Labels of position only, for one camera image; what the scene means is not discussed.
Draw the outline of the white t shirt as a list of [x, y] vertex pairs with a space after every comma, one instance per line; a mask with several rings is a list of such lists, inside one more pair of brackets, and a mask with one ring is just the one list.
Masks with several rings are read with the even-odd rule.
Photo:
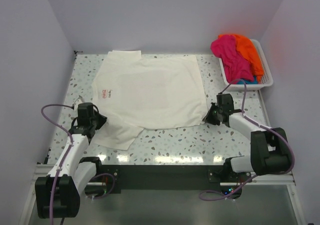
[[111, 51], [91, 87], [93, 104], [107, 118], [92, 142], [110, 149], [127, 150], [144, 130], [198, 126], [208, 111], [195, 55]]

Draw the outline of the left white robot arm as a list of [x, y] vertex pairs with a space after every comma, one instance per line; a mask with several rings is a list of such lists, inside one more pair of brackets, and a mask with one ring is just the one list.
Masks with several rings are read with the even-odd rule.
[[96, 131], [107, 121], [91, 102], [76, 106], [77, 117], [66, 131], [67, 142], [53, 168], [35, 181], [37, 214], [41, 219], [74, 218], [87, 183], [99, 181], [104, 169], [99, 157], [84, 157]]

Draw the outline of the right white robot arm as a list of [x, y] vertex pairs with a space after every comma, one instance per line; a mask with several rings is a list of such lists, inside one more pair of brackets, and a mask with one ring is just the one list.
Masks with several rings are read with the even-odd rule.
[[263, 125], [247, 116], [242, 108], [235, 109], [231, 94], [218, 93], [203, 121], [214, 126], [224, 124], [249, 141], [250, 155], [225, 159], [217, 173], [220, 179], [233, 182], [241, 174], [281, 175], [293, 169], [295, 158], [284, 129]]

